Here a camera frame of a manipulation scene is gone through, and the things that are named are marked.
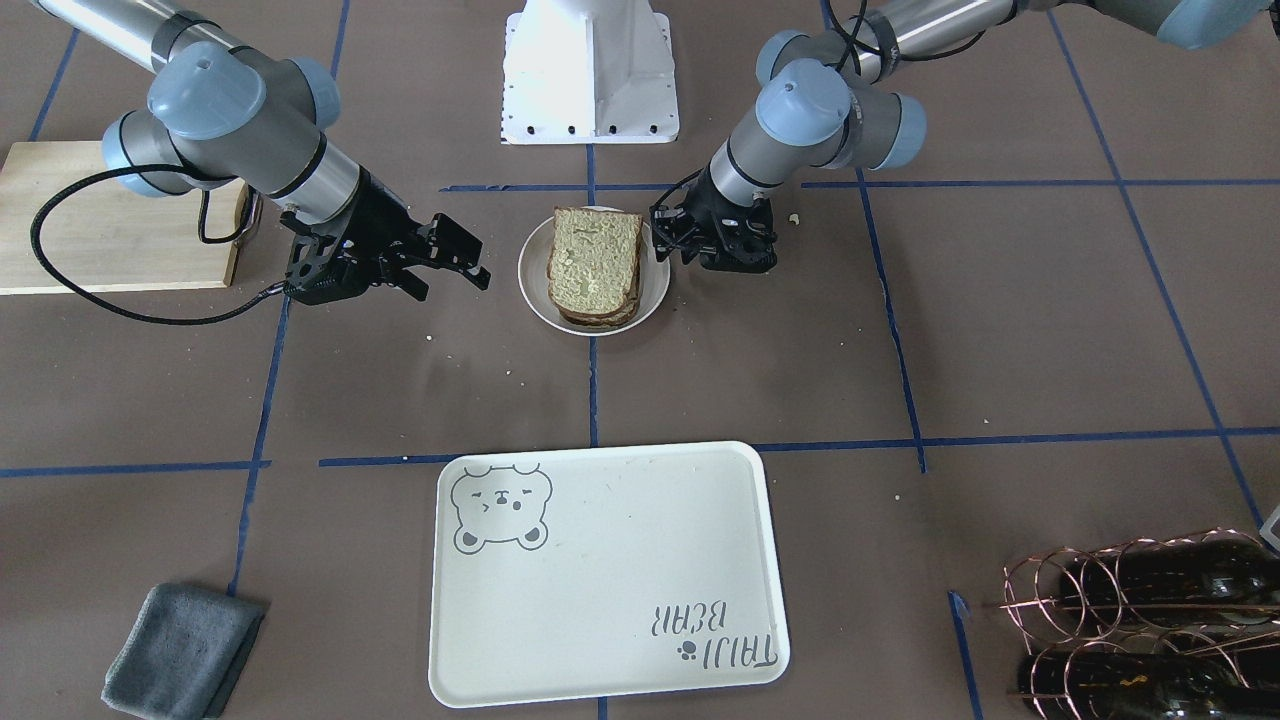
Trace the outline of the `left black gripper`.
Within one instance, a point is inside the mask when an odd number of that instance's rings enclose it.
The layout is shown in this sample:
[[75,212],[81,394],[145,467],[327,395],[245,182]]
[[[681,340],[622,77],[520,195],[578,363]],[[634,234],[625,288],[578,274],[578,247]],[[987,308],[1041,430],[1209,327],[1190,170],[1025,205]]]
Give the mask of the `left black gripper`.
[[710,272],[764,274],[777,263],[771,201],[740,206],[716,187],[708,169],[699,172],[678,206],[649,209],[652,242],[659,263],[696,263]]

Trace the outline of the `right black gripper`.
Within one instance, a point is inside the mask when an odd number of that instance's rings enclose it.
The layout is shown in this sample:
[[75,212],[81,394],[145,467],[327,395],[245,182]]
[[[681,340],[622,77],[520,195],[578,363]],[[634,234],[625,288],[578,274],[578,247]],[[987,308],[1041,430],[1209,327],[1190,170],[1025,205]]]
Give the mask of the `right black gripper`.
[[430,286],[413,266],[461,274],[480,291],[489,288],[492,273],[480,265],[483,241],[444,213],[422,225],[404,204],[369,170],[361,170],[355,196],[339,217],[307,225],[287,211],[282,223],[294,233],[332,234],[339,249],[330,268],[355,299],[374,286],[388,284],[424,302]]

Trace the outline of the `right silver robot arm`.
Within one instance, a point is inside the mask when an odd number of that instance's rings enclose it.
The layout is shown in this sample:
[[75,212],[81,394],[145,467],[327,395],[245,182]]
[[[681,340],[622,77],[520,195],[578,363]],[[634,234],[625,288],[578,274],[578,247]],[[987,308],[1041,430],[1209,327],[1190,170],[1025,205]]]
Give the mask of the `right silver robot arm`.
[[143,109],[102,137],[108,169],[147,197],[233,179],[282,209],[293,232],[273,293],[319,305],[374,286],[425,300],[415,266],[456,272],[480,290],[483,242],[444,214],[416,222],[326,129],[340,114],[332,73],[307,58],[273,59],[169,1],[42,1],[40,8],[154,73]]

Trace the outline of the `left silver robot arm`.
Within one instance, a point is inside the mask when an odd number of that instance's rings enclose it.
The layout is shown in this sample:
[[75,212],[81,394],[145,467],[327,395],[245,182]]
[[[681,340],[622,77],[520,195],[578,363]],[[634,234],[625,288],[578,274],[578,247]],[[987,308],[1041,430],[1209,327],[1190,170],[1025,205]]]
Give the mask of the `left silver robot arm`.
[[1051,1],[890,1],[829,18],[818,35],[778,32],[755,65],[753,105],[684,199],[650,209],[655,258],[713,272],[764,273],[777,261],[771,196],[797,170],[904,167],[927,135],[923,106],[881,88],[897,69],[941,60],[986,31]]

